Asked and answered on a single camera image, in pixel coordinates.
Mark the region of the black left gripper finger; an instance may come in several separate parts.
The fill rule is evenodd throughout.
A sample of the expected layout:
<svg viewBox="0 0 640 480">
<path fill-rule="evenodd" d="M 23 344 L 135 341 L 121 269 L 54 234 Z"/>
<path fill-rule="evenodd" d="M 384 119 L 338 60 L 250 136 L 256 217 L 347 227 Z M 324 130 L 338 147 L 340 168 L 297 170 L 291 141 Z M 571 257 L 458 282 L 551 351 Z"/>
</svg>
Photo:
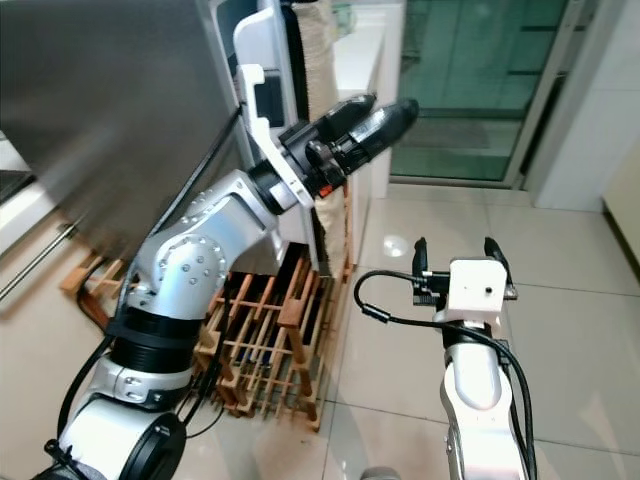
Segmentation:
<svg viewBox="0 0 640 480">
<path fill-rule="evenodd" d="M 372 111 L 335 143 L 338 146 L 335 151 L 337 165 L 349 177 L 401 140 L 417 118 L 417 99 L 397 100 L 392 105 Z"/>
<path fill-rule="evenodd" d="M 312 123 L 320 140 L 339 140 L 370 115 L 378 96 L 361 93 L 339 101 L 334 108 Z"/>
</svg>

